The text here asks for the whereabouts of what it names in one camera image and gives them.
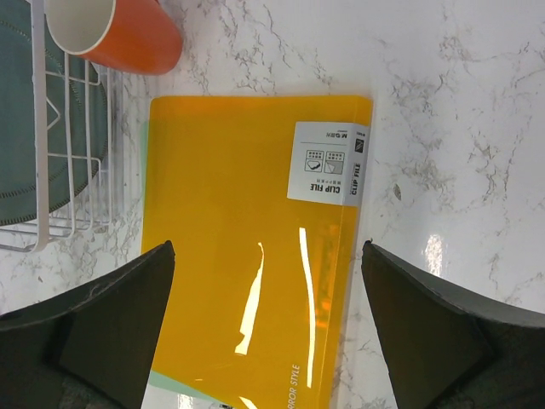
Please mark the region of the grey-green ceramic plate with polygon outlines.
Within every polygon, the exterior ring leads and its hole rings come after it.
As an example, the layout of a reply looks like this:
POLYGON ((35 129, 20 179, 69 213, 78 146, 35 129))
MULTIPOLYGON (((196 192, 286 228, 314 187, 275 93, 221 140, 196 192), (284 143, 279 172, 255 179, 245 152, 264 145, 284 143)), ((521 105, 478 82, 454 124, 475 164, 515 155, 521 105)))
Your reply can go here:
MULTIPOLYGON (((96 70, 45 37, 49 208, 81 193, 107 154, 107 97, 96 70)), ((31 5, 1 3, 1 223, 37 215, 31 5)))

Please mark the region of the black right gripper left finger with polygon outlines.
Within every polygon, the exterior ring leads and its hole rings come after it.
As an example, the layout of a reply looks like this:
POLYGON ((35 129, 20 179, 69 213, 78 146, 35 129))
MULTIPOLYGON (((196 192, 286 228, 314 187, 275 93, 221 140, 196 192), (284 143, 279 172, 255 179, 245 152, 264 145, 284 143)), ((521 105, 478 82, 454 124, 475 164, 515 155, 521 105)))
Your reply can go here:
POLYGON ((3 408, 139 408, 175 270, 167 241, 1 317, 3 408))

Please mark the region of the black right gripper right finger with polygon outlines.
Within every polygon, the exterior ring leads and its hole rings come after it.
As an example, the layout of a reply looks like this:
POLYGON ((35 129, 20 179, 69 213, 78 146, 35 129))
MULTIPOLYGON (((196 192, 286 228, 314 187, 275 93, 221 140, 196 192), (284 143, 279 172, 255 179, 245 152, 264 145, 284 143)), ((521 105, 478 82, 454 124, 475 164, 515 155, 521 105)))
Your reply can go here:
POLYGON ((425 272, 370 241, 362 275, 399 408, 542 408, 544 315, 425 272))

